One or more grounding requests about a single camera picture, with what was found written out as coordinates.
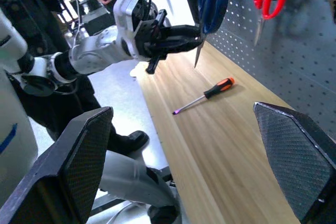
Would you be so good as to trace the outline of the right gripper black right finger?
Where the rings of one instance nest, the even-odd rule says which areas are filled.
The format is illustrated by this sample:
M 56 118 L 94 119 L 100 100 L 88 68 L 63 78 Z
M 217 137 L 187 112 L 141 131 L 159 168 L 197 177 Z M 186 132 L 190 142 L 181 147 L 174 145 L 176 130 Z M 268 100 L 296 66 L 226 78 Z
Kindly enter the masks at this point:
M 272 172 L 301 223 L 336 223 L 336 141 L 306 114 L 255 102 Z

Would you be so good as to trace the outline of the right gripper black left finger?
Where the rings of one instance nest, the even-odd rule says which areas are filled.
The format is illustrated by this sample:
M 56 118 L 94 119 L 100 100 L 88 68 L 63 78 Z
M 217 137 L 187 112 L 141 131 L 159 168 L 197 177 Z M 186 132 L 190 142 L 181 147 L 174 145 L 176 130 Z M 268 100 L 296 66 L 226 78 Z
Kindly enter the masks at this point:
M 0 224 L 85 224 L 101 181 L 113 109 L 74 118 L 0 209 Z

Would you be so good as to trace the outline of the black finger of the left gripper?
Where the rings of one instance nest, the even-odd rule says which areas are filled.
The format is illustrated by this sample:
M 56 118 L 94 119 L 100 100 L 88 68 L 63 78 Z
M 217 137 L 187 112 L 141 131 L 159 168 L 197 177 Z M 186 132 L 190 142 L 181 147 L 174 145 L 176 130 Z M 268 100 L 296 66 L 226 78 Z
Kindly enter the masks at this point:
M 176 54 L 193 50 L 201 43 L 201 40 L 195 39 L 164 40 L 163 42 L 158 43 L 158 48 L 164 54 Z
M 177 37 L 178 40 L 186 38 L 188 40 L 200 40 L 201 32 L 196 26 L 177 25 L 161 28 L 161 40 L 168 40 Z

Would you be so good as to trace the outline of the grey perforated metal pegboard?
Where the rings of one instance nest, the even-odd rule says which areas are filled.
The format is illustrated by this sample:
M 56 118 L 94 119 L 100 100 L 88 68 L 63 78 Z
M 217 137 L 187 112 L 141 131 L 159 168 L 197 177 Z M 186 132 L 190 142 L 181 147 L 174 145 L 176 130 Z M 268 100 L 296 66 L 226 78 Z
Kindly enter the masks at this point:
M 207 41 L 336 140 L 336 0 L 287 0 L 265 22 L 253 0 L 229 0 Z

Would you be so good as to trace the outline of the black equipment box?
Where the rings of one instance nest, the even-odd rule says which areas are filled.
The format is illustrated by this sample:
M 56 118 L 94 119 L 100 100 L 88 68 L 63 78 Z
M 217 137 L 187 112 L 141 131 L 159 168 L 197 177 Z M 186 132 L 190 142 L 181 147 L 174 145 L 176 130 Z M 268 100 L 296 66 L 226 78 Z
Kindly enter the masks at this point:
M 112 26 L 113 22 L 114 19 L 105 7 L 100 7 L 82 15 L 82 23 L 89 36 L 93 36 L 96 33 Z

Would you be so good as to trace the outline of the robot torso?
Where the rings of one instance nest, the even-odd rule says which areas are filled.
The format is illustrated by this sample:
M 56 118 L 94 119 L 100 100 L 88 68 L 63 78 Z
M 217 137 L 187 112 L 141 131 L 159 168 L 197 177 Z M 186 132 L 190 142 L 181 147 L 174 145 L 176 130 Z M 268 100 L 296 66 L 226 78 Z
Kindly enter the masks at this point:
M 9 76 L 19 78 L 27 43 L 0 9 L 0 208 L 38 156 L 28 116 Z

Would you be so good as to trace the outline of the silver right robot leg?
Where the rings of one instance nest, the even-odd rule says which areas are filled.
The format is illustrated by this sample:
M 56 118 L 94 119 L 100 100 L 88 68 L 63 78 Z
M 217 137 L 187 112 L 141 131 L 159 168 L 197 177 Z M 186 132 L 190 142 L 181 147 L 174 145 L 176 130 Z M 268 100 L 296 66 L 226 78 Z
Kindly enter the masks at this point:
M 150 205 L 151 224 L 182 224 L 180 204 L 170 187 L 136 159 L 107 151 L 99 188 L 118 199 Z

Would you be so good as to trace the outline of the black shoe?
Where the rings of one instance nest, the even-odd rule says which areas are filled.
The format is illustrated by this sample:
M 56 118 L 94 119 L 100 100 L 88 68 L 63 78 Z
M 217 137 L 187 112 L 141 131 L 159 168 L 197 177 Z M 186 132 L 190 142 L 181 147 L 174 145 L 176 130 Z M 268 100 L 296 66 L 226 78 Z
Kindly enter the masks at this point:
M 146 147 L 149 140 L 149 136 L 143 131 L 135 131 L 128 136 L 111 134 L 107 150 L 121 155 L 128 155 Z

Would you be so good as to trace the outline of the orange black handled screwdriver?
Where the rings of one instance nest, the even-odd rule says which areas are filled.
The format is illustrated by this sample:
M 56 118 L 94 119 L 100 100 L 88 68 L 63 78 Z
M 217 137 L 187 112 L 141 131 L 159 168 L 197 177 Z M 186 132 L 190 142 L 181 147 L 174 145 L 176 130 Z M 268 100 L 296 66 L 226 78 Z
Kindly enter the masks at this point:
M 173 115 L 177 115 L 180 112 L 188 109 L 189 107 L 193 106 L 195 103 L 204 100 L 204 99 L 210 99 L 220 93 L 225 92 L 226 90 L 230 89 L 235 84 L 235 80 L 232 77 L 226 78 L 218 83 L 216 83 L 212 88 L 206 90 L 203 92 L 203 95 L 196 100 L 190 102 L 189 104 L 175 110 L 172 112 Z

